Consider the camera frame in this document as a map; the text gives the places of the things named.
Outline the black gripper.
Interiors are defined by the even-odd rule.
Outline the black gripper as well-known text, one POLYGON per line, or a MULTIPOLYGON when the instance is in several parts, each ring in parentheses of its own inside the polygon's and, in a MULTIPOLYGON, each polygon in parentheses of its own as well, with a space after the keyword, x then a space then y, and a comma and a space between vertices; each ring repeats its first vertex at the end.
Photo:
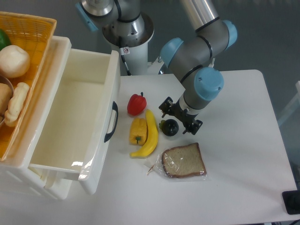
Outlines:
POLYGON ((162 118, 166 115, 175 116, 180 120, 185 128, 182 132, 191 133, 196 135, 200 127, 203 125, 201 120, 197 120, 196 117, 198 114, 189 114, 187 109, 182 109, 180 107, 179 101, 173 103, 173 100, 170 97, 167 97, 164 102, 159 106, 159 109, 162 112, 162 118))

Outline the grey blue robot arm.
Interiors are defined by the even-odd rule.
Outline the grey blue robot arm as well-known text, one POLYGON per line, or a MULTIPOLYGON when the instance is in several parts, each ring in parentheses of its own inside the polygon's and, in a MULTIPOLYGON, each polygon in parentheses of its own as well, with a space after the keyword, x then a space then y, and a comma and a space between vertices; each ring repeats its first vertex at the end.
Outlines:
MULTIPOLYGON (((185 88, 177 102, 167 98, 161 105, 163 115, 171 115, 182 122, 185 132, 196 134, 202 125, 196 117, 217 97, 224 86, 221 73, 213 62, 221 52, 237 40, 236 27, 221 20, 210 0, 181 2, 195 30, 189 42, 174 38, 161 49, 165 66, 185 88)), ((76 8, 91 31, 101 29, 111 48, 120 55, 122 75, 142 75, 148 69, 148 42, 154 25, 141 11, 138 0, 80 0, 76 8)))

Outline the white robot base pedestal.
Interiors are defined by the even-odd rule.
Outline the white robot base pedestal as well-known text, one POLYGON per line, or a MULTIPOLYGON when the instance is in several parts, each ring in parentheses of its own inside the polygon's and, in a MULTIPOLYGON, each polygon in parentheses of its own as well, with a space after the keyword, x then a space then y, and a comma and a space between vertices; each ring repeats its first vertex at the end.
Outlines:
POLYGON ((120 74, 153 75, 161 73, 164 62, 157 57, 148 61, 148 43, 154 34, 151 18, 141 12, 132 22, 115 21, 102 28, 104 38, 112 50, 120 55, 120 74))

